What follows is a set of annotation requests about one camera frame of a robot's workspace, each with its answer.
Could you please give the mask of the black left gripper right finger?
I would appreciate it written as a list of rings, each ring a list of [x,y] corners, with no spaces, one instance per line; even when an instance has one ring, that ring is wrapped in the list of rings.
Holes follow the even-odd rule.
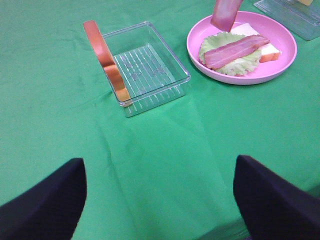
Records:
[[[233,195],[254,240],[318,240],[320,200],[249,155],[235,163]]]

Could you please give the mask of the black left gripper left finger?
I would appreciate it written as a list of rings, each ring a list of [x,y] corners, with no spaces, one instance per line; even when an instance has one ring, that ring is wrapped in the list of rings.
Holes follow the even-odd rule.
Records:
[[[70,240],[86,199],[84,160],[73,158],[0,207],[0,238]]]

